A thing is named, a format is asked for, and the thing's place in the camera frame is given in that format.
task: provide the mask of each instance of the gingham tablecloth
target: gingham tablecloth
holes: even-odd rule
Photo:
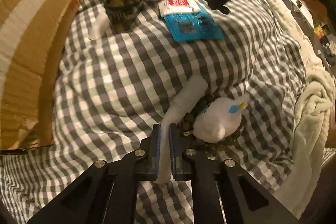
[[[160,122],[191,75],[209,92],[236,98],[248,92],[241,137],[220,155],[232,157],[264,187],[276,190],[293,164],[295,102],[304,88],[299,44],[279,27],[265,0],[232,0],[229,15],[197,0],[225,40],[177,43],[147,3],[127,33],[101,40],[88,28],[103,0],[84,0],[75,17],[55,87],[54,145],[1,158],[4,204],[25,223],[95,160],[121,159]],[[190,182],[139,186],[136,223],[192,223]]]

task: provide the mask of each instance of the silver bolt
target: silver bolt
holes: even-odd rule
[[[104,165],[105,165],[105,161],[104,160],[97,160],[95,163],[94,163],[95,167],[97,168],[102,168]]]
[[[143,155],[145,155],[145,151],[142,149],[138,149],[135,151],[135,155],[138,157],[142,157]]]
[[[192,148],[188,148],[185,153],[188,155],[188,156],[194,156],[196,154],[196,150],[195,149],[192,149]]]
[[[225,165],[226,165],[227,167],[233,167],[233,166],[236,165],[236,163],[235,163],[235,161],[232,160],[232,159],[227,159],[227,160],[225,161]]]

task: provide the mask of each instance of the bed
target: bed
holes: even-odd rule
[[[108,28],[92,41],[103,1],[83,0],[65,42],[54,145],[1,158],[1,197],[16,221],[26,223],[97,159],[137,149],[194,74],[211,94],[249,93],[241,136],[219,156],[237,160],[299,218],[319,176],[335,84],[284,4],[232,0],[225,16],[198,0],[225,40],[176,43],[157,5],[146,3],[132,30]],[[192,223],[191,201],[189,182],[142,182],[136,223]]]

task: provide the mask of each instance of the blue package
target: blue package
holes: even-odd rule
[[[171,14],[164,16],[168,29],[176,42],[196,39],[224,39],[221,29],[206,10],[197,13]]]

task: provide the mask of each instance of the white and red package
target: white and red package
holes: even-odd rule
[[[162,17],[171,14],[198,13],[201,9],[194,0],[163,0],[159,2]]]

